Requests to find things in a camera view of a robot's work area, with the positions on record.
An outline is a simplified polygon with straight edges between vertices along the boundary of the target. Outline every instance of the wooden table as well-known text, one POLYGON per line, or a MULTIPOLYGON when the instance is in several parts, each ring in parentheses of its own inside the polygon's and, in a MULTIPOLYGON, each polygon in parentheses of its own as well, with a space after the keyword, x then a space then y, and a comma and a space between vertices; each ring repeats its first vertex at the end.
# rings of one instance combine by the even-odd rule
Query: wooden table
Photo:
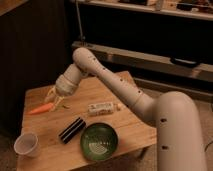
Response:
MULTIPOLYGON (((118 75, 134 84, 128 72, 120 72, 118 75)), ((96 77, 82 80, 76 93, 65 99, 63 101, 64 107, 61 106, 57 111, 40 115, 27 115, 29 110, 43 103, 50 87, 52 86, 26 92, 22 133, 35 132, 38 135, 41 154, 36 158, 19 156, 18 171, 64 171, 92 164, 93 162, 86 160, 81 152, 80 137, 82 132, 66 145, 61 143, 58 138, 59 133, 78 117, 83 118, 87 125, 105 122, 116 130, 119 144, 112 157, 156 143, 155 128, 145 125, 124 105, 120 111, 110 115, 88 116, 87 107, 91 103, 106 101, 121 103, 96 77)))

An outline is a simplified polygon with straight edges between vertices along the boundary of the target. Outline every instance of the orange carrot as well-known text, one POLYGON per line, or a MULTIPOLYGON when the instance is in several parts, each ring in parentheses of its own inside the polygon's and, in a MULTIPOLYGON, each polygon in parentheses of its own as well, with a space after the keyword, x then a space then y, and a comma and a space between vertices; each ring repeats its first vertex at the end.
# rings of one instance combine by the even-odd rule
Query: orange carrot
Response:
POLYGON ((32 109, 27 114, 36 115, 36 114, 48 112, 52 107, 53 107, 53 103, 47 103, 47 104, 41 105, 35 109, 32 109))

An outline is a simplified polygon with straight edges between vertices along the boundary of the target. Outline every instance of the green bowl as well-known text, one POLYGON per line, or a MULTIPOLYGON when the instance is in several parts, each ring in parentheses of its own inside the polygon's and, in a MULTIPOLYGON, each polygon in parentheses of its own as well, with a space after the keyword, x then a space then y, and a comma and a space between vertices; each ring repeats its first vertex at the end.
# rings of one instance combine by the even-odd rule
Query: green bowl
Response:
POLYGON ((81 149, 84 156, 92 161, 108 159, 116 150, 118 136, 106 123, 89 125, 81 136, 81 149))

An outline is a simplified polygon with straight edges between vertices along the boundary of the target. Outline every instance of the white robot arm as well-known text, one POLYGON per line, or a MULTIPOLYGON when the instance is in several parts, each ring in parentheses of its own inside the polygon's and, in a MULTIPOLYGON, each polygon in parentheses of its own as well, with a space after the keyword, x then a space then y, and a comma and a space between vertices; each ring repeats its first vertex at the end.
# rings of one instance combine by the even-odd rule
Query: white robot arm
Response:
POLYGON ((187 95, 168 92, 153 99, 105 68, 83 47, 74 51, 73 60, 46 101, 57 97, 57 106, 63 97, 75 92, 87 73, 93 74, 143 122, 157 128, 158 171, 207 170, 198 110, 187 95))

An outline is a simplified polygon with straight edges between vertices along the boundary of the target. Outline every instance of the white paper cup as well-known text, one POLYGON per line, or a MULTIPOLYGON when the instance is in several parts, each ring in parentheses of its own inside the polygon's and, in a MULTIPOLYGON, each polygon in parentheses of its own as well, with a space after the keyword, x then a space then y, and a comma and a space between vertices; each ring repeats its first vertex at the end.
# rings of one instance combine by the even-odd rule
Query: white paper cup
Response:
POLYGON ((14 143, 14 150, 19 155, 28 157, 38 156, 40 150, 37 135, 34 133, 20 135, 14 143))

